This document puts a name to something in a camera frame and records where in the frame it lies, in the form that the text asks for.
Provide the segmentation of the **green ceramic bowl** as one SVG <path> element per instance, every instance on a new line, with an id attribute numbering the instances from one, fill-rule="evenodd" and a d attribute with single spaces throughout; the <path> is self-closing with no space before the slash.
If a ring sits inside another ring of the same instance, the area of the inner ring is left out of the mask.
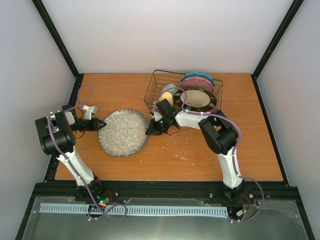
<path id="1" fill-rule="evenodd" d="M 163 89 L 161 90 L 161 94 L 165 93 L 165 92 L 168 92 L 170 93 L 171 95 L 175 95 L 176 92 L 179 90 L 179 88 L 174 85 L 174 84 L 167 84 L 163 87 Z"/>

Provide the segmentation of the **yellow mug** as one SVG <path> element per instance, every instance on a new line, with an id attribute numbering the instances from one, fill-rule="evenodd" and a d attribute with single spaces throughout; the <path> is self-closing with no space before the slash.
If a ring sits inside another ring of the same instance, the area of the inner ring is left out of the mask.
<path id="1" fill-rule="evenodd" d="M 171 106 L 174 105 L 174 98 L 170 92 L 165 91 L 164 93 L 162 93 L 156 104 L 160 103 L 163 100 L 167 100 Z"/>

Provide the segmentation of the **grey speckled large plate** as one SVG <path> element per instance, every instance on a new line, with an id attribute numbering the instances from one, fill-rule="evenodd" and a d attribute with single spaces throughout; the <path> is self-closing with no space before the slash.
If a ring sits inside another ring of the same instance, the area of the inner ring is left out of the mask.
<path id="1" fill-rule="evenodd" d="M 113 157 L 129 157 L 145 146 L 148 121 L 139 112 L 122 109 L 113 112 L 104 120 L 105 126 L 98 131 L 102 149 Z"/>

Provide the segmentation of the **blue dotted plate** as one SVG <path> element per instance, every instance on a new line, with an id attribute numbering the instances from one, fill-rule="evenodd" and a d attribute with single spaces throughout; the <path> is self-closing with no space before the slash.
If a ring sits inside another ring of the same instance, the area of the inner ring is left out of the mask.
<path id="1" fill-rule="evenodd" d="M 206 80 L 210 81 L 210 83 L 212 84 L 213 87 L 216 86 L 214 79 L 210 75 L 208 75 L 204 72 L 189 72 L 180 80 L 180 83 L 182 83 L 185 79 L 190 78 L 190 77 L 205 78 Z"/>

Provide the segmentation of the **black rimmed cream plate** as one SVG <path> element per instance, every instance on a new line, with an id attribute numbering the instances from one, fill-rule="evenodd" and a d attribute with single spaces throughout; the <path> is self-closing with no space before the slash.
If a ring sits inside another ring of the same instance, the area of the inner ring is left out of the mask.
<path id="1" fill-rule="evenodd" d="M 210 112 L 217 105 L 217 98 L 208 90 L 189 87 L 178 90 L 173 102 L 179 107 L 193 112 Z"/>

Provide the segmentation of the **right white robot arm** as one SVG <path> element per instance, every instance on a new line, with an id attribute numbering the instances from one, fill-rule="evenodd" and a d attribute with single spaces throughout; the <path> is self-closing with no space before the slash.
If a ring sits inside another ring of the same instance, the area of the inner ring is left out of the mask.
<path id="1" fill-rule="evenodd" d="M 145 134 L 168 134 L 172 126 L 200 130 L 209 149 L 217 154 L 224 196 L 230 202 L 236 201 L 245 189 L 245 180 L 237 159 L 237 143 L 241 136 L 234 124 L 219 109 L 213 112 L 195 112 L 174 108 L 166 99 L 157 103 L 156 107 L 158 112 L 150 112 L 152 119 Z"/>

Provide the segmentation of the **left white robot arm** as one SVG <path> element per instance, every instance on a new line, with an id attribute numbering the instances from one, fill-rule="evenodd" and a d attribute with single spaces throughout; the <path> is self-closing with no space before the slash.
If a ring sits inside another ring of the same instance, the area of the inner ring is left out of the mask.
<path id="1" fill-rule="evenodd" d="M 76 181 L 79 194 L 95 202 L 102 201 L 104 188 L 76 150 L 74 133 L 96 132 L 104 128 L 106 123 L 92 117 L 98 110 L 96 106 L 84 105 L 82 109 L 85 114 L 79 118 L 75 107 L 64 105 L 61 111 L 35 120 L 35 126 L 43 152 L 65 165 Z"/>

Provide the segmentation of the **black wire dish rack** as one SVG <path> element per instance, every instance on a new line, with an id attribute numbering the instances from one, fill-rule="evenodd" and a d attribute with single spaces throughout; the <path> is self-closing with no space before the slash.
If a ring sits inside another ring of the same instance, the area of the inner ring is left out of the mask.
<path id="1" fill-rule="evenodd" d="M 174 84 L 178 87 L 178 90 L 183 90 L 180 87 L 180 80 L 186 75 L 186 73 L 173 72 L 173 71 L 165 71 L 165 70 L 155 70 L 152 74 L 150 83 L 144 95 L 144 103 L 146 106 L 152 110 L 155 108 L 155 104 L 161 96 L 161 91 L 164 86 L 168 84 Z M 220 79 L 213 78 L 215 82 L 215 90 L 213 95 L 217 99 L 216 107 L 212 110 L 219 109 L 221 107 L 222 101 L 222 92 L 223 92 L 223 81 Z"/>

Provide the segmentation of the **pink plate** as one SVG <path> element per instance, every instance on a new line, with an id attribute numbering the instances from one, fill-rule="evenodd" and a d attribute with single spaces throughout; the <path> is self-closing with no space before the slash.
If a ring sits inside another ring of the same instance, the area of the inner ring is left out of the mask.
<path id="1" fill-rule="evenodd" d="M 180 88 L 196 88 L 214 93 L 214 85 L 206 78 L 200 76 L 190 76 L 185 78 L 179 85 Z"/>

